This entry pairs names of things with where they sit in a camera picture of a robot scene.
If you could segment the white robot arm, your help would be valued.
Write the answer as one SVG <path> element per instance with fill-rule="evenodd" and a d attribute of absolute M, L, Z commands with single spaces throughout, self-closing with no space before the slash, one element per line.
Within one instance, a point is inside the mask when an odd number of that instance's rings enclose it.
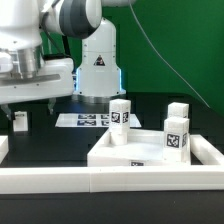
<path fill-rule="evenodd" d="M 0 0 L 0 109 L 11 103 L 75 96 L 104 103 L 126 91 L 116 64 L 116 28 L 102 17 L 104 7 L 136 0 Z M 82 63 L 67 52 L 45 55 L 42 34 L 82 41 Z"/>

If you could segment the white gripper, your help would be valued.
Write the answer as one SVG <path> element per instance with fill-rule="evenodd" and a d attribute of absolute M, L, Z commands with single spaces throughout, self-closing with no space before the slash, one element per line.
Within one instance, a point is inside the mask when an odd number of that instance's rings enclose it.
<path fill-rule="evenodd" d="M 11 110 L 7 104 L 49 99 L 48 111 L 53 114 L 55 97 L 73 93 L 73 60 L 64 58 L 49 60 L 38 74 L 28 79 L 0 79 L 0 109 L 11 120 Z"/>

